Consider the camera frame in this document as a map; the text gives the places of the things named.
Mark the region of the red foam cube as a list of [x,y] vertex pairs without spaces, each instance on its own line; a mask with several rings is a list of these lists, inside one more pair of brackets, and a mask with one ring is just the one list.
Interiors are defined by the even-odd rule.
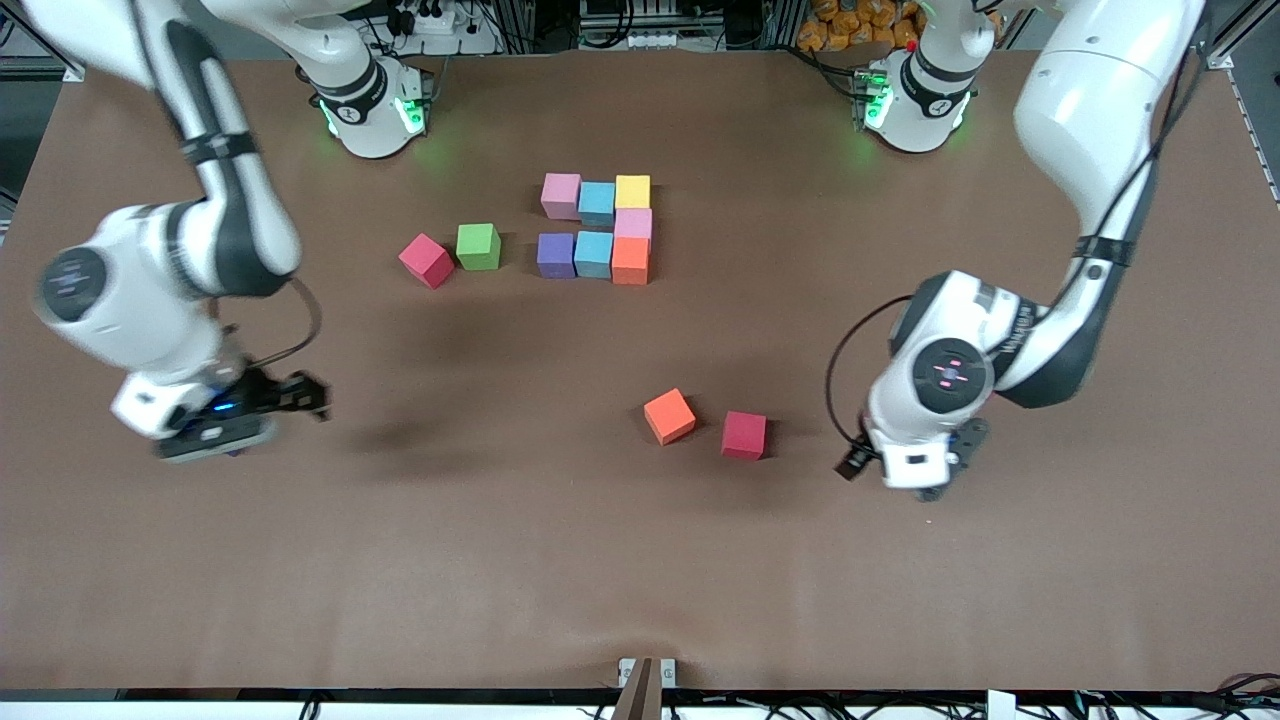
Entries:
[[451,252],[430,236],[417,233],[398,255],[404,269],[430,290],[439,290],[454,273]]
[[722,456],[758,461],[765,455],[768,418],[755,413],[727,411],[722,427]]

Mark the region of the orange foam cube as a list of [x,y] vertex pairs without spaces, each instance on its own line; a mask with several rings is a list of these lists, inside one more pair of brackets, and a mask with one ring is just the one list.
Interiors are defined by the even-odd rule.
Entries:
[[694,410],[680,388],[672,388],[643,405],[643,415],[659,445],[684,438],[698,424]]
[[652,245],[649,238],[616,236],[611,256],[614,284],[644,286],[650,279]]

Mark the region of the green foam cube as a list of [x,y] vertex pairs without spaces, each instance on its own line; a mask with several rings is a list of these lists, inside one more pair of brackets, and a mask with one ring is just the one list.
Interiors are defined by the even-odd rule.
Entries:
[[454,255],[467,272],[493,272],[500,268],[502,238],[493,223],[461,224]]

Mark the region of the brown table cover sheet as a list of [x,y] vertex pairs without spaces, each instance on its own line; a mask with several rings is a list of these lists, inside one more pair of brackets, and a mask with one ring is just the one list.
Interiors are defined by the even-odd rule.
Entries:
[[[1018,147],[1001,53],[938,152],[858,133],[788,56],[468,58],[426,138],[362,161],[288,61],[234,65],[303,240],[332,386],[241,457],[172,465],[119,372],[35,315],[60,249],[198,192],[143,91],[65,85],[0,247],[0,687],[1213,689],[1280,673],[1280,210],[1208,73],[1093,374],[1002,400],[937,502],[847,482],[838,337],[956,268],[1039,302],[1075,213]],[[650,279],[541,278],[544,174],[652,177]],[[467,272],[461,224],[500,268]],[[425,233],[456,269],[401,264]],[[643,405],[680,388],[691,433]],[[727,411],[765,455],[721,455]],[[933,524],[925,524],[931,519]]]

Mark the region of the white power strip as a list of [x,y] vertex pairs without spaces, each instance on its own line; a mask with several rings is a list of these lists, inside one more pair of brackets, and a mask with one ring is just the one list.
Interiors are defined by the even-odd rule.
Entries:
[[495,13],[481,0],[372,0],[360,15],[369,41],[401,56],[507,50]]

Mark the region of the orange packets pile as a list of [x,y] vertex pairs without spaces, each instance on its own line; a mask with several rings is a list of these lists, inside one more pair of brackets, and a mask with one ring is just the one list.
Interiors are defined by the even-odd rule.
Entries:
[[863,44],[913,50],[927,23],[928,14],[915,0],[806,0],[795,45],[804,53],[837,53]]

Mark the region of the white electrical box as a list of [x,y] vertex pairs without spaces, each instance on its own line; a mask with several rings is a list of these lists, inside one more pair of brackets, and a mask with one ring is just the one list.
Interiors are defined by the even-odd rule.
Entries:
[[576,0],[579,46],[590,50],[671,49],[700,29],[685,0]]

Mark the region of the silver bracket with brown post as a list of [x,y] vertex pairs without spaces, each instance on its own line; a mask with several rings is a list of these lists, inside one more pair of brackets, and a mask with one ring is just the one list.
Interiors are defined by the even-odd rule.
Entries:
[[677,687],[675,659],[621,659],[620,697],[609,720],[668,720],[664,692]]

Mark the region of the aluminium frame profile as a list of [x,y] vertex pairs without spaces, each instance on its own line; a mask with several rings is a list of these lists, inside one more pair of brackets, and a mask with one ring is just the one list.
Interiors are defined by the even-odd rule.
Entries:
[[1267,20],[1280,17],[1280,0],[1204,0],[1204,17],[1208,68],[1233,68],[1231,54]]
[[54,47],[19,0],[0,0],[0,81],[82,82],[84,67]]

